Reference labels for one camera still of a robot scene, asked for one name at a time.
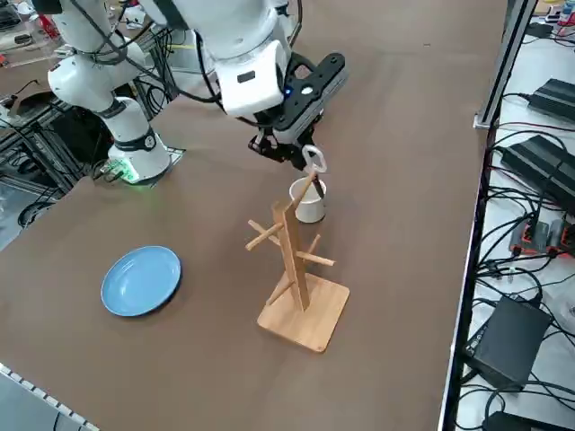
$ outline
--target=cup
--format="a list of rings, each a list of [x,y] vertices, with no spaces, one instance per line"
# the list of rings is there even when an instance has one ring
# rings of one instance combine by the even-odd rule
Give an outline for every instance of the cup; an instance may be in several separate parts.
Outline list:
[[[300,178],[295,181],[289,188],[289,196],[291,200],[294,200],[296,196],[299,196],[302,189],[304,188],[306,178]],[[320,180],[322,184],[323,195],[326,195],[327,188],[325,183]],[[312,184],[307,192],[304,194],[304,198],[299,203],[296,208],[296,218],[302,223],[317,223],[325,217],[325,198],[321,199],[315,185]]]

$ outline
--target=wooden stand base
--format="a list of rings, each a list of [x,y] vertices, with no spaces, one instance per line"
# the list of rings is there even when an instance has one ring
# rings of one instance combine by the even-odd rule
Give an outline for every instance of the wooden stand base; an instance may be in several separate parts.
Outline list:
[[[349,289],[324,278],[305,274],[310,293],[309,307],[303,312],[296,307],[288,289],[272,305],[266,305],[258,324],[284,339],[322,353],[332,338]],[[276,289],[281,289],[280,282]]]

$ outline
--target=blue plate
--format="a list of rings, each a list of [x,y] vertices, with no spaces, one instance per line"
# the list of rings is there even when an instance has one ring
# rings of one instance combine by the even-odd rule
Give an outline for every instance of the blue plate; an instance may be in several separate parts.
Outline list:
[[[118,260],[102,282],[102,302],[118,316],[139,316],[165,303],[178,286],[180,260],[170,249],[148,246]]]

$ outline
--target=wooden mug tree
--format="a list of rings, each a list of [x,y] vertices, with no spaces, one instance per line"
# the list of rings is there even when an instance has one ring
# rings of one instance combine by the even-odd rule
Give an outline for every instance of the wooden mug tree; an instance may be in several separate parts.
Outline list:
[[[316,173],[307,177],[299,195],[287,206],[275,203],[271,207],[274,225],[265,229],[250,220],[248,224],[260,233],[245,248],[253,250],[270,240],[281,248],[286,271],[266,302],[258,324],[285,339],[315,352],[323,352],[332,337],[335,325],[349,297],[349,289],[324,278],[307,274],[305,261],[333,266],[333,260],[313,255],[320,240],[317,235],[308,251],[299,250],[296,209]]]

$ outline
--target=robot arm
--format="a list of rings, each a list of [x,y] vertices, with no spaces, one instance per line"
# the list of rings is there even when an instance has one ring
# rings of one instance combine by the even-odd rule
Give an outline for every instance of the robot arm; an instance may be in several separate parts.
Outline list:
[[[250,115],[284,101],[291,47],[279,11],[286,0],[141,0],[155,22],[193,29],[215,60],[226,113]]]
[[[77,51],[49,72],[53,92],[102,118],[116,141],[109,156],[122,163],[128,182],[164,172],[169,155],[144,113],[135,101],[113,95],[115,88],[140,73],[150,75],[143,68],[141,49],[112,31],[101,0],[32,1],[39,12],[53,14],[65,41]],[[194,29],[201,36],[214,58],[226,113],[253,114],[259,121],[260,133],[249,147],[303,170],[304,146],[314,145],[314,123],[347,79],[343,56],[330,54],[315,66],[292,52],[288,0],[140,1],[156,22]],[[309,70],[307,77],[296,76],[300,66]]]

